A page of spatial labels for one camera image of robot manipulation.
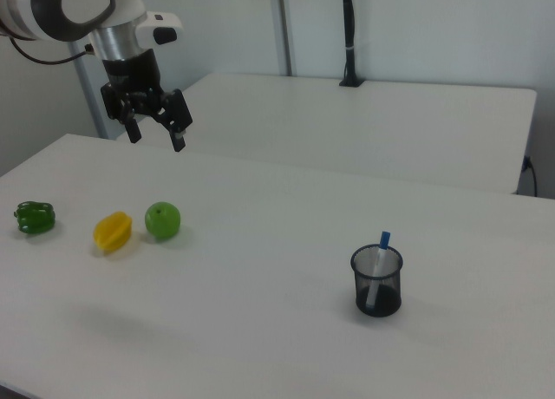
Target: black pole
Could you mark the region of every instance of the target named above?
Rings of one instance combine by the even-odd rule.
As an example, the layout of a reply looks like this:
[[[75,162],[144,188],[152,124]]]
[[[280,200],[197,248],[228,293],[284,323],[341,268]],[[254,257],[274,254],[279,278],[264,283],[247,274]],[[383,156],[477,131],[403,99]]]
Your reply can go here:
[[[363,83],[356,77],[355,70],[355,9],[353,0],[343,0],[343,20],[345,22],[345,75],[339,83],[342,87],[358,87]]]

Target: blue marker cap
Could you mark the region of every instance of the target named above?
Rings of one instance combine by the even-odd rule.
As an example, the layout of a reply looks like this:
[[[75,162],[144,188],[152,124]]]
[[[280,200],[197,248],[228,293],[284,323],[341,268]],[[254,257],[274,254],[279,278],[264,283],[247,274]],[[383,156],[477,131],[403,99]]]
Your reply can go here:
[[[380,248],[383,250],[388,250],[390,232],[382,232],[382,239],[380,239]]]

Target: marker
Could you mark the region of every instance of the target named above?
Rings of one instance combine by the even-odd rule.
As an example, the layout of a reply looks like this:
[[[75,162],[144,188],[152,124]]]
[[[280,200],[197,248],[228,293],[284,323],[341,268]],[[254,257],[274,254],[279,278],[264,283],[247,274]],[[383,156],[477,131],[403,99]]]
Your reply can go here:
[[[391,233],[382,232],[382,238],[380,239],[380,247],[378,248],[378,258],[374,263],[374,270],[372,271],[373,278],[379,278],[383,273],[384,261],[386,256],[386,251],[388,250],[389,237]],[[366,298],[366,307],[369,309],[374,309],[375,298],[378,294],[378,289],[380,287],[379,280],[370,280],[370,286],[368,290],[368,296]]]

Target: white wall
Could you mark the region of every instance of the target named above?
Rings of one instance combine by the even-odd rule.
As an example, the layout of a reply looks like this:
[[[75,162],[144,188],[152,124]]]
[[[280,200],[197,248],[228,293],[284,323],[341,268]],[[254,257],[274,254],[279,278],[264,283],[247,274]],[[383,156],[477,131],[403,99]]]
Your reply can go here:
[[[45,60],[69,56],[64,43],[20,43]],[[66,133],[96,136],[72,63],[46,67],[27,61],[0,37],[0,175]]]
[[[555,0],[354,3],[366,79],[537,90],[529,153],[540,195],[555,198]],[[294,73],[342,78],[342,0],[287,0],[287,10]]]
[[[143,1],[148,10],[176,14],[185,29],[180,41],[155,50],[165,90],[185,89],[212,72],[286,74],[277,1]],[[98,61],[85,68],[107,137],[114,139],[125,129],[105,115],[100,88],[107,76]]]

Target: green apple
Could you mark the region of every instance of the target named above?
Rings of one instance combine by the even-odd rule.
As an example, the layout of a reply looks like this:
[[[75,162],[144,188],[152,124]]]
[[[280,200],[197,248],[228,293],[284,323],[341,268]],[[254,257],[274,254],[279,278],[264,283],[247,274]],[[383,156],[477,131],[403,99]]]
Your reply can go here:
[[[169,239],[180,229],[180,210],[169,202],[152,204],[145,214],[145,225],[155,238]]]

